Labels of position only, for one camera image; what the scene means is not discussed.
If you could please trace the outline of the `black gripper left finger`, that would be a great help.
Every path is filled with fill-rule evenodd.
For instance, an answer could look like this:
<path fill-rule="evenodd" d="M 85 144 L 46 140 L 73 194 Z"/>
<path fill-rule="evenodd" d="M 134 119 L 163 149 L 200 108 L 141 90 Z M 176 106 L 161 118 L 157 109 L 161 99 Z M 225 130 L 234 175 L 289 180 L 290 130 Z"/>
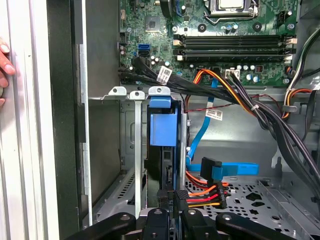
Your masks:
<path fill-rule="evenodd" d="M 138 217 L 116 213 L 69 237 L 68 240 L 168 240 L 170 238 L 170 214 L 174 206 L 175 192 L 159 190 L 158 206 L 146 208 Z"/>

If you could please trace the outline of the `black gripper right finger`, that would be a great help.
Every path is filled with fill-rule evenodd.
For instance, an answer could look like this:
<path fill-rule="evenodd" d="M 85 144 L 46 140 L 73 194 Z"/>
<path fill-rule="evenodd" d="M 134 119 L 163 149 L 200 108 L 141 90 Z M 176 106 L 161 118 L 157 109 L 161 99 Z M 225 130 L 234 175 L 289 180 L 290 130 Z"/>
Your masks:
<path fill-rule="evenodd" d="M 292 240 L 293 237 L 231 212 L 222 212 L 214 223 L 195 208 L 188 207 L 186 190 L 175 192 L 185 240 L 221 240 L 220 232 L 233 240 Z"/>

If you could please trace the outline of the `person's hand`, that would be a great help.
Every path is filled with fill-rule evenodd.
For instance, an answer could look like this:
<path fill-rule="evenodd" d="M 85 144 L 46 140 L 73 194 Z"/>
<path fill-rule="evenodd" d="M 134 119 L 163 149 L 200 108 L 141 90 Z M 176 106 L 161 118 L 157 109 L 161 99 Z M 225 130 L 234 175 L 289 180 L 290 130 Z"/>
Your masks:
<path fill-rule="evenodd" d="M 13 76 L 16 69 L 12 62 L 8 59 L 10 47 L 5 40 L 0 38 L 0 87 L 2 89 L 8 87 L 9 82 L 6 76 Z"/>

